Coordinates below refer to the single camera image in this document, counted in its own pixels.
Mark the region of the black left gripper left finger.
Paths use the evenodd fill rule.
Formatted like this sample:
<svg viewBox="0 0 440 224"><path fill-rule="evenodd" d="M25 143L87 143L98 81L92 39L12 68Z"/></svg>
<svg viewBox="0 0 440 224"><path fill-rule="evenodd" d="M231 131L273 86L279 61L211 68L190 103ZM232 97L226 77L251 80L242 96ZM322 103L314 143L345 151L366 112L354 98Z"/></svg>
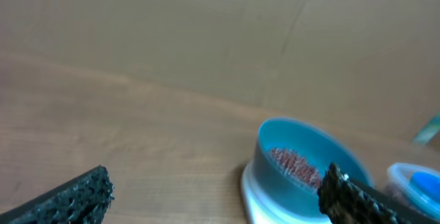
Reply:
<svg viewBox="0 0 440 224"><path fill-rule="evenodd" d="M41 196L1 214L1 224L101 224L114 200L104 166L97 166Z"/></svg>

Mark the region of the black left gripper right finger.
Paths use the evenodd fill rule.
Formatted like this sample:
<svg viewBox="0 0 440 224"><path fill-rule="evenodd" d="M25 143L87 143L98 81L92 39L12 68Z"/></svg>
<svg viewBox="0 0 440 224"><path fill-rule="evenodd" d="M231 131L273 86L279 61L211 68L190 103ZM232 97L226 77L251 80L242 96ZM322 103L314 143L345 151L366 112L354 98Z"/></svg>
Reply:
<svg viewBox="0 0 440 224"><path fill-rule="evenodd" d="M337 164L329 165L317 190L321 213L335 224L429 224L438 221L390 196L350 179Z"/></svg>

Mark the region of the white digital kitchen scale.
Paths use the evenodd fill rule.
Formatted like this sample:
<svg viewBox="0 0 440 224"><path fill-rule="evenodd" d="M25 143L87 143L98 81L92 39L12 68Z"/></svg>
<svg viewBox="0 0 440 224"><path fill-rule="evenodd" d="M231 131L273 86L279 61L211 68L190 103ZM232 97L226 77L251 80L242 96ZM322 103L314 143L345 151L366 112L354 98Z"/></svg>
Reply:
<svg viewBox="0 0 440 224"><path fill-rule="evenodd" d="M331 224L328 217L311 219L287 211L264 192L252 172L250 161L241 175L241 196L247 214L248 223L252 224Z"/></svg>

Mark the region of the blue plastic measuring scoop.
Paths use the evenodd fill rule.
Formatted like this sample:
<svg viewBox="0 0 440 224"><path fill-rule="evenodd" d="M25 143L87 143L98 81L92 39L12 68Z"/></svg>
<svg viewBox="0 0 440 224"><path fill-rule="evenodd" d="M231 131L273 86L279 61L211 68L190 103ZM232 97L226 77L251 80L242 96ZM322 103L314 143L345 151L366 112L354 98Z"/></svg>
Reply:
<svg viewBox="0 0 440 224"><path fill-rule="evenodd" d="M439 202L439 177L427 172L416 172L412 175L410 183L421 190L432 200Z"/></svg>

